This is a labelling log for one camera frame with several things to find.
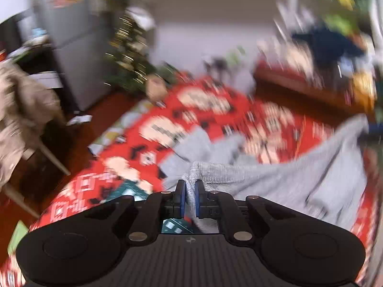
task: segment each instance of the refrigerator door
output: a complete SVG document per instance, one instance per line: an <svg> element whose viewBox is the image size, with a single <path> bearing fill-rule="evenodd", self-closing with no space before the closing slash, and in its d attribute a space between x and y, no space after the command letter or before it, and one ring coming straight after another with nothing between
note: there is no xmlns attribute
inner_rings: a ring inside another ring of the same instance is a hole
<svg viewBox="0 0 383 287"><path fill-rule="evenodd" d="M108 38L108 30L102 28L54 50L80 110L86 110L110 92L111 87L104 84L111 74L105 59Z"/></svg>
<svg viewBox="0 0 383 287"><path fill-rule="evenodd" d="M54 7L52 0L38 1L43 27L48 31L56 48L105 25L101 16L89 13L88 0L81 0L61 8Z"/></svg>

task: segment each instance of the beige clothing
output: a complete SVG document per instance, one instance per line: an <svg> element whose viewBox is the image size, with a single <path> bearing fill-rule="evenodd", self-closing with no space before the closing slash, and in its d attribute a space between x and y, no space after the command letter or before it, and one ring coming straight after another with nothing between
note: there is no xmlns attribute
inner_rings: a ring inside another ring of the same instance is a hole
<svg viewBox="0 0 383 287"><path fill-rule="evenodd" d="M45 124L64 122L60 100L51 89L11 61L0 63L0 188L8 182L23 152L36 149Z"/></svg>

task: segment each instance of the patterned bedsheet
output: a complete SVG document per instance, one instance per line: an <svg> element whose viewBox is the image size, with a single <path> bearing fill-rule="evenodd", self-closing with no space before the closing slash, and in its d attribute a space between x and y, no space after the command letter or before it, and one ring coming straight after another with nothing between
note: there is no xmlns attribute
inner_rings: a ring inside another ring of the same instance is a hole
<svg viewBox="0 0 383 287"><path fill-rule="evenodd" d="M165 175L158 164L196 124L212 141L235 131L244 133L247 141L242 149L260 163L294 160L333 133L330 126L279 105L254 100L212 83L208 78L176 86L148 113L133 117L135 124L131 128L124 130L119 122L114 126L116 129L108 131L106 142L98 141L97 156L64 187L30 230L121 195L134 195L136 200L143 200L148 194L161 191ZM374 170L367 169L370 163L366 154L365 161L366 171L373 173ZM367 251L358 283L362 282L368 265L378 210L373 175L368 178L352 230ZM169 219L164 221L162 232L192 233L193 228L187 218ZM0 270L0 284L20 287L24 283L12 255Z"/></svg>

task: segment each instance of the gray knit garment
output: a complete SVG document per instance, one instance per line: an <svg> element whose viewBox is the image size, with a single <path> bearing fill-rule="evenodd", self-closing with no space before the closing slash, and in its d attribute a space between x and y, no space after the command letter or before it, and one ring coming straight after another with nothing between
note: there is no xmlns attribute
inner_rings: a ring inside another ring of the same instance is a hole
<svg viewBox="0 0 383 287"><path fill-rule="evenodd" d="M206 191L227 192L238 200L259 195L350 230L366 186L357 137L367 131L366 116L357 115L320 146L289 163L238 165L237 160L234 165L225 165L194 161L182 176L193 220L203 232L218 232L215 220L195 216L195 182L201 179Z"/></svg>

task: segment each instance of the green paper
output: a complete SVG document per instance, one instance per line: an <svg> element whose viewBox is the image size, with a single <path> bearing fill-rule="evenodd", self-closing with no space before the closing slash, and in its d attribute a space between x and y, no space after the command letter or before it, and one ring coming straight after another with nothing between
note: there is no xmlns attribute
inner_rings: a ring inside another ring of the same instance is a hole
<svg viewBox="0 0 383 287"><path fill-rule="evenodd" d="M19 222L16 224L16 228L13 231L11 240L8 245L9 256L16 251L17 245L27 233L28 233L28 228L25 226L25 224L21 220L19 220Z"/></svg>

